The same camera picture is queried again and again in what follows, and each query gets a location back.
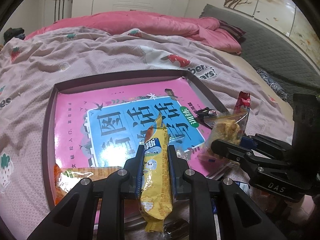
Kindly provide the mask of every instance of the red snack package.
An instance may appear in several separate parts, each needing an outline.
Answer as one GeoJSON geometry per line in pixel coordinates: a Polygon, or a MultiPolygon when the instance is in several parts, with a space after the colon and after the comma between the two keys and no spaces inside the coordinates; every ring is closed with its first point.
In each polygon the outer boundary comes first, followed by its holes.
{"type": "MultiPolygon", "coordinates": [[[[237,112],[245,110],[248,112],[248,116],[249,116],[250,107],[251,107],[250,93],[245,93],[245,92],[241,91],[239,93],[235,108],[233,109],[233,113],[237,113],[237,112]]],[[[244,134],[245,128],[247,126],[247,122],[248,122],[248,118],[245,122],[243,129],[242,129],[242,132],[243,132],[242,135],[244,134]]]]}

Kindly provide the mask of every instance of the pink book cover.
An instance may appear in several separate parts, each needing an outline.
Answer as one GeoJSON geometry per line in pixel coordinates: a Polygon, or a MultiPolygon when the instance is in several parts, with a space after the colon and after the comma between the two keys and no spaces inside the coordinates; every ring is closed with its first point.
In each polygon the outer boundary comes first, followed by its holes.
{"type": "Polygon", "coordinates": [[[204,142],[211,130],[197,122],[195,111],[206,107],[184,78],[59,93],[55,113],[55,157],[61,168],[123,167],[143,143],[159,112],[169,144],[189,167],[205,176],[223,163],[204,162],[204,142]]]}

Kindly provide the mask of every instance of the patterned cloth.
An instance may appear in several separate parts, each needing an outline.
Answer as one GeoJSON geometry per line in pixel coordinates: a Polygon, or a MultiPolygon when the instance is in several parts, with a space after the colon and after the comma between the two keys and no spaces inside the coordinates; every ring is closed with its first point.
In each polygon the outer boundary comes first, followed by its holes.
{"type": "Polygon", "coordinates": [[[284,101],[287,101],[288,93],[284,91],[284,89],[274,81],[272,78],[270,78],[269,74],[259,68],[257,70],[258,74],[262,77],[262,79],[269,85],[269,87],[272,88],[272,90],[284,101]]]}

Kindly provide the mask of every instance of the yellow snack package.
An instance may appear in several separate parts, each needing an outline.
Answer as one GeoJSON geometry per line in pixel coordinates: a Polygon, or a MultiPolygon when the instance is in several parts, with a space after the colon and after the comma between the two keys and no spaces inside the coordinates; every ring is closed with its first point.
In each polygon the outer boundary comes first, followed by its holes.
{"type": "Polygon", "coordinates": [[[172,211],[168,142],[168,131],[159,114],[144,139],[140,212],[147,222],[146,232],[163,232],[164,219],[172,211]]]}

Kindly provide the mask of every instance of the snack wrapper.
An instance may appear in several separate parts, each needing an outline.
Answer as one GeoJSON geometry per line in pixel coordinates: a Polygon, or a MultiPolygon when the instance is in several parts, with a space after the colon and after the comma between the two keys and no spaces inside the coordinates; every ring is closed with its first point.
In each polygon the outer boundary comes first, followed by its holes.
{"type": "Polygon", "coordinates": [[[147,222],[146,232],[163,232],[164,219],[172,211],[168,142],[168,131],[159,114],[144,142],[140,212],[147,222]]]}
{"type": "Polygon", "coordinates": [[[241,109],[249,112],[250,107],[251,107],[250,93],[245,93],[245,92],[241,91],[239,93],[235,108],[233,109],[233,113],[235,113],[241,109]]]}
{"type": "Polygon", "coordinates": [[[210,109],[208,107],[200,109],[196,111],[197,121],[212,129],[212,126],[210,125],[210,119],[215,118],[219,113],[219,111],[210,109]]]}
{"type": "Polygon", "coordinates": [[[60,168],[57,164],[54,166],[54,182],[56,186],[57,205],[62,198],[83,178],[90,178],[92,181],[105,179],[111,173],[121,169],[121,167],[107,168],[60,168]]]}

